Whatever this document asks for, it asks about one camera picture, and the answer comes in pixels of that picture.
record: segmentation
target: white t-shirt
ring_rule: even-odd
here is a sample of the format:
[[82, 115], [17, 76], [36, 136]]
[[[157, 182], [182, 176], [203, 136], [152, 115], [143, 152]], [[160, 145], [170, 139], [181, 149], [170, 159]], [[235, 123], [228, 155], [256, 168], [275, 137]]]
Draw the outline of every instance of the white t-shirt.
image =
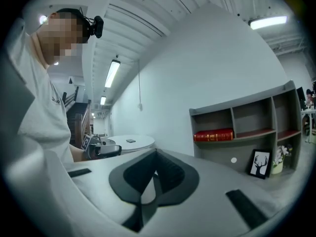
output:
[[35, 96], [18, 134], [34, 139], [45, 151], [55, 152], [63, 163], [74, 162], [69, 148], [71, 133], [64, 103], [46, 69], [33, 56], [29, 38], [25, 32], [25, 23], [19, 18], [5, 42], [5, 49], [13, 66]]

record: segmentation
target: person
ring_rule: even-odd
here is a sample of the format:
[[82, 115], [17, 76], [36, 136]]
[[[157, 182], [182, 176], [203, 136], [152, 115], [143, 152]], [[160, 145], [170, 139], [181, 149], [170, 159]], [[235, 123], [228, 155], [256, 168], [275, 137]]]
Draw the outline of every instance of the person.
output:
[[[307, 108], [310, 108], [311, 106], [314, 105], [314, 100], [312, 97], [312, 91], [310, 89], [306, 90], [306, 106]], [[304, 128], [305, 123], [310, 119], [308, 114], [305, 114], [305, 116], [302, 119], [302, 127]]]
[[62, 163], [85, 158], [82, 149], [69, 144], [65, 106], [47, 70], [77, 44], [86, 43], [91, 27], [79, 10], [64, 8], [50, 14], [31, 35], [25, 32], [24, 20], [18, 18], [4, 43], [12, 66], [35, 96], [18, 134], [34, 139], [47, 152], [55, 152]]

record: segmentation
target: picture frame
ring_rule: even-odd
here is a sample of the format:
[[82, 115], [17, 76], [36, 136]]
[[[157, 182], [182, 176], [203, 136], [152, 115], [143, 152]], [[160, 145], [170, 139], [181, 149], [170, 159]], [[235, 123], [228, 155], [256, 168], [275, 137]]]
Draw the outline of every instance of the picture frame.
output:
[[261, 179], [266, 179], [271, 168], [272, 150], [254, 149], [248, 174]]

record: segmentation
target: fluorescent light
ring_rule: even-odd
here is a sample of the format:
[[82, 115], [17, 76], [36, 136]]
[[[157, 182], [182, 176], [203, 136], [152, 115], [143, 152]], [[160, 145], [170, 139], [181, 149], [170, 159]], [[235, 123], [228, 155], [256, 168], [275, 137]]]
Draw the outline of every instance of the fluorescent light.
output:
[[106, 100], [106, 97], [101, 97], [100, 105], [104, 105], [105, 104], [105, 100]]
[[120, 62], [119, 61], [112, 60], [104, 87], [107, 87], [107, 88], [111, 87], [112, 82], [113, 82], [114, 77], [115, 77], [115, 74], [117, 73], [117, 71], [119, 69], [119, 66], [120, 66]]
[[250, 27], [255, 30], [258, 28], [266, 27], [266, 26], [285, 24], [286, 20], [287, 20], [287, 16], [263, 18], [263, 19], [251, 21]]
[[45, 23], [45, 21], [47, 20], [46, 16], [41, 16], [39, 17], [39, 23], [42, 25], [43, 23]]

